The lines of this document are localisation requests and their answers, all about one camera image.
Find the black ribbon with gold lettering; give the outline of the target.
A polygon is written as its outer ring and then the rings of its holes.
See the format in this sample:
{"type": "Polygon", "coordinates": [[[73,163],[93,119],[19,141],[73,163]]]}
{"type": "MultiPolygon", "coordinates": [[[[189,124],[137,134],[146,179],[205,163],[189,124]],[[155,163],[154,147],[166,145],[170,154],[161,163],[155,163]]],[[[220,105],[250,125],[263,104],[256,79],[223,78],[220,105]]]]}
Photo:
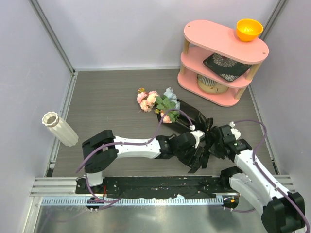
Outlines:
{"type": "MultiPolygon", "coordinates": [[[[206,120],[206,127],[205,127],[205,130],[204,130],[205,138],[202,140],[205,143],[203,145],[203,147],[204,146],[208,146],[208,148],[209,148],[210,141],[209,141],[209,138],[208,138],[208,131],[212,128],[212,126],[213,126],[213,118],[208,118],[206,120]]],[[[191,156],[195,156],[198,147],[195,149],[194,153],[191,156]]]]}

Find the flower bouquet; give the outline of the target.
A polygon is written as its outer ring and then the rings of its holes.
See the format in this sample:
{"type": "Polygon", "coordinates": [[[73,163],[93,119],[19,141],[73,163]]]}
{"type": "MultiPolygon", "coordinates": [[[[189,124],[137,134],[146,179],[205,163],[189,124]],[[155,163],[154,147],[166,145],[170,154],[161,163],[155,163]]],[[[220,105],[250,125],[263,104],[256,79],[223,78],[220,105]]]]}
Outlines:
{"type": "Polygon", "coordinates": [[[171,87],[163,94],[140,88],[136,100],[142,111],[154,111],[158,121],[178,133],[189,131],[191,124],[195,130],[205,133],[213,126],[212,118],[205,117],[198,109],[179,99],[171,87]]]}

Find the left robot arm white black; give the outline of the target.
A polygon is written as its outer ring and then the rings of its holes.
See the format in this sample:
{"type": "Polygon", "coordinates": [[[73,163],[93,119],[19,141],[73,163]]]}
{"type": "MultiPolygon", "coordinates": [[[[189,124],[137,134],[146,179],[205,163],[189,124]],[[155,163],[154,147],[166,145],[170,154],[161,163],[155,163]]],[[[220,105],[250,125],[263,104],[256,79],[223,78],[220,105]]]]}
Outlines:
{"type": "Polygon", "coordinates": [[[148,159],[177,159],[187,165],[189,173],[207,167],[209,155],[200,143],[205,133],[196,130],[180,135],[158,135],[150,139],[130,139],[104,130],[82,144],[84,160],[79,166],[86,173],[86,187],[92,193],[103,189],[103,171],[116,159],[143,157],[148,159]]]}

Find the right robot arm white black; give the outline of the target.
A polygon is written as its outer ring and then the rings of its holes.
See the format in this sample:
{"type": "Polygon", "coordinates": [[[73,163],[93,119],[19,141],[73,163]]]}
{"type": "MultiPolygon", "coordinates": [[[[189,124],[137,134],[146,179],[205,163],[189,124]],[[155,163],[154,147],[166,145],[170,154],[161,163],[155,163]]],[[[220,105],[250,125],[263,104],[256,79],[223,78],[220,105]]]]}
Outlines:
{"type": "Polygon", "coordinates": [[[244,196],[260,215],[267,232],[292,233],[304,229],[309,233],[303,197],[276,180],[234,126],[231,122],[213,127],[206,134],[209,153],[235,163],[234,167],[221,171],[220,188],[244,196]]]}

